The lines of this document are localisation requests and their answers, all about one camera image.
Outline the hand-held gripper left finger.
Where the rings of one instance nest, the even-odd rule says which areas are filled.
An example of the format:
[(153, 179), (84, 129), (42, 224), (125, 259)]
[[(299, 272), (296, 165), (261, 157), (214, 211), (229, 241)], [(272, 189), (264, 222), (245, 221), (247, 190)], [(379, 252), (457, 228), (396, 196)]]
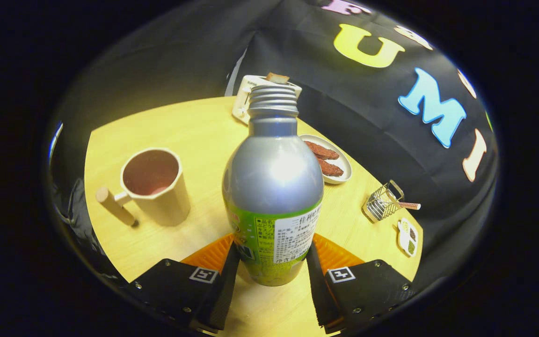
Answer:
[(131, 296), (154, 316), (197, 334), (226, 324), (240, 258), (227, 234), (176, 261), (164, 258), (130, 283)]

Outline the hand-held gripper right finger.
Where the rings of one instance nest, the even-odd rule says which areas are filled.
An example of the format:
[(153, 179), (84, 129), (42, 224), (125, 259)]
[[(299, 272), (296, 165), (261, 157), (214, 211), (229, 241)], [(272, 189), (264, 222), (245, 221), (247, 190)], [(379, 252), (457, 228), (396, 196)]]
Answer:
[(320, 234), (306, 262), (317, 321), (327, 334), (372, 328), (415, 295), (413, 283), (384, 260), (364, 262)]

